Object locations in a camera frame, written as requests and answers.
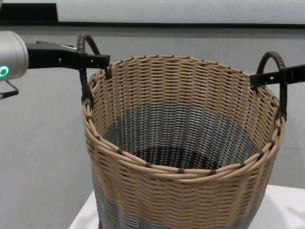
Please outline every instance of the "white wall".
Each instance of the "white wall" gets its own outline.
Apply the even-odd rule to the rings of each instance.
[[[254,73],[268,50],[305,63],[305,31],[2,27],[26,42],[75,44],[94,36],[112,62],[134,55],[191,55]],[[270,62],[267,70],[276,70]],[[20,95],[0,101],[0,228],[66,229],[92,191],[78,72],[30,70]],[[0,91],[7,89],[0,83]],[[271,87],[278,94],[278,85]],[[288,124],[272,184],[305,188],[305,83],[288,87]]]

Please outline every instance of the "basket bottom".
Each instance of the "basket bottom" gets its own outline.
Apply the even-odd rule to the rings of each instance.
[[[93,186],[97,203],[97,210],[100,219],[99,229],[173,229],[163,225],[161,222],[153,223],[141,217],[126,214],[117,203],[110,199],[104,191],[96,184],[94,172]],[[250,210],[244,217],[237,219],[233,224],[222,227],[212,227],[208,229],[247,229],[250,226],[260,204]]]

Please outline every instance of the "white backdrop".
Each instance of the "white backdrop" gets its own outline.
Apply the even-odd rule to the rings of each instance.
[[[303,0],[4,0],[56,3],[59,21],[305,24]]]

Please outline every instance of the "wicker basket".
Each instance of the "wicker basket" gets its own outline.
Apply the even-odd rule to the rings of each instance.
[[[272,57],[262,59],[262,73]],[[139,56],[94,74],[83,121],[103,229],[245,229],[283,139],[281,102],[249,75],[189,56]]]

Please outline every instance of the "black trim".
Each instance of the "black trim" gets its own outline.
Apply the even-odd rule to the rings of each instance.
[[[3,3],[0,23],[58,22],[56,3]]]
[[[250,24],[250,23],[124,23],[75,21],[2,21],[0,26],[79,26],[131,28],[232,28],[232,29],[305,29],[305,24]]]

